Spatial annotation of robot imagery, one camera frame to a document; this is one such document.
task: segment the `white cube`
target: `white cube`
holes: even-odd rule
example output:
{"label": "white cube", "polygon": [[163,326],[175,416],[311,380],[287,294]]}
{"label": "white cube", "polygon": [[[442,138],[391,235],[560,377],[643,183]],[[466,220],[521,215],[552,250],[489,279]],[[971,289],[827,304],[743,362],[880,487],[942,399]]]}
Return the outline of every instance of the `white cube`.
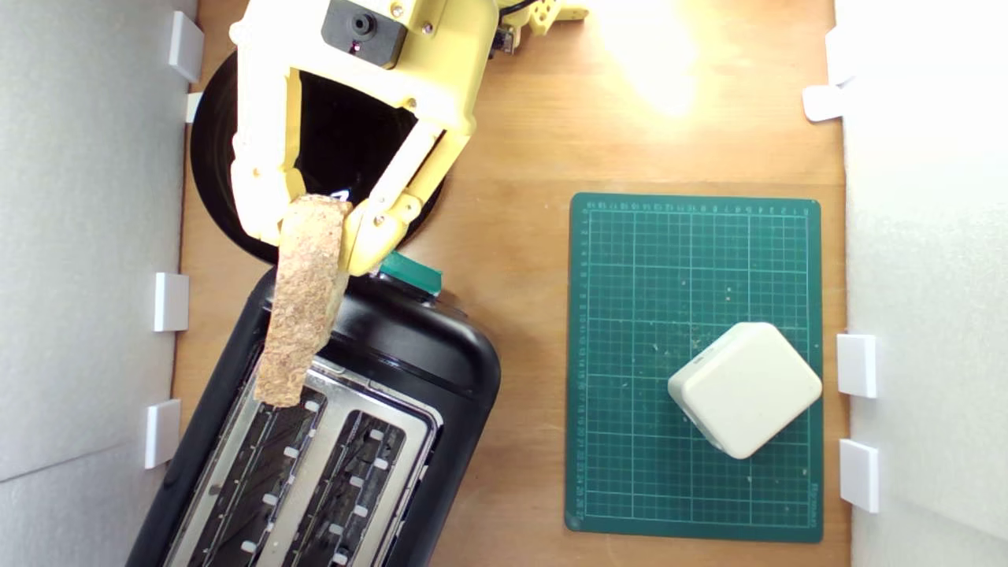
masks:
{"label": "white cube", "polygon": [[175,11],[171,20],[171,42],[168,65],[190,83],[199,83],[203,70],[203,30],[182,12]]}
{"label": "white cube", "polygon": [[871,514],[879,512],[879,450],[840,440],[840,497]]}
{"label": "white cube", "polygon": [[715,447],[752,456],[823,394],[823,382],[769,323],[739,323],[668,379],[668,393]]}
{"label": "white cube", "polygon": [[837,335],[837,383],[844,393],[878,398],[874,336]]}

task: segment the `robotic arm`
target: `robotic arm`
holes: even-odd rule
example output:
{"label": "robotic arm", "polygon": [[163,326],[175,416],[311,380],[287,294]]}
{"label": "robotic arm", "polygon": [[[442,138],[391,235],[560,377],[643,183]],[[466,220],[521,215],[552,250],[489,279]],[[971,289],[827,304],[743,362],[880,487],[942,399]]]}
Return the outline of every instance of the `robotic arm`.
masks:
{"label": "robotic arm", "polygon": [[276,245],[287,206],[305,193],[294,167],[305,71],[417,118],[345,223],[341,267],[353,275],[376,268],[475,132],[473,107],[495,39],[506,37],[510,51],[525,23],[539,34],[588,13],[565,0],[504,3],[512,8],[491,0],[251,0],[230,33],[238,46],[231,183],[244,230]]}

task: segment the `white wall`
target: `white wall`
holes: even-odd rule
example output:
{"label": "white wall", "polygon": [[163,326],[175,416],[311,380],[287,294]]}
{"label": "white wall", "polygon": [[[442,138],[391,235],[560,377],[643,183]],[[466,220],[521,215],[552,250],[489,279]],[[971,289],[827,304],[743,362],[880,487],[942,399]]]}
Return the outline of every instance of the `white wall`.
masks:
{"label": "white wall", "polygon": [[0,566],[121,564],[163,471],[151,332],[178,266],[187,85],[166,65],[196,0],[0,0]]}
{"label": "white wall", "polygon": [[878,336],[880,514],[857,567],[1008,564],[1008,18],[1004,2],[837,0],[851,332]]}

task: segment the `wooden surface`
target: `wooden surface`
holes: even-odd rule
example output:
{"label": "wooden surface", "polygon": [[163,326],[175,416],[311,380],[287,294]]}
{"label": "wooden surface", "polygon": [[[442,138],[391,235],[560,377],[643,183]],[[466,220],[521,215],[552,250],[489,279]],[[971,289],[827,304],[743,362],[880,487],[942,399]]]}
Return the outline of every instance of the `wooden surface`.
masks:
{"label": "wooden surface", "polygon": [[[830,0],[605,0],[585,23],[527,37],[489,63],[479,131],[405,251],[493,340],[497,405],[438,543],[434,566],[850,565],[839,497],[832,336],[845,326],[839,125],[808,124],[801,89],[826,79]],[[204,81],[230,52],[243,0],[202,0]],[[233,245],[187,180],[182,272],[190,330],[174,395],[187,423],[266,266]],[[823,205],[826,538],[785,545],[575,534],[562,523],[568,214],[581,191],[817,199]]]}

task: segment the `cutting mat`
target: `cutting mat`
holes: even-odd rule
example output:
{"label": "cutting mat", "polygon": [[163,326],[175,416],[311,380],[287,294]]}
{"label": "cutting mat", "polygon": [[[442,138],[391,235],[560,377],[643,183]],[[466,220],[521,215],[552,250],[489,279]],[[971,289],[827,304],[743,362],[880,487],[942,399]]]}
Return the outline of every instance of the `cutting mat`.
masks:
{"label": "cutting mat", "polygon": [[737,461],[704,439],[666,389],[740,321],[776,325],[822,376],[820,251],[814,201],[575,196],[569,528],[822,540],[822,401]]}

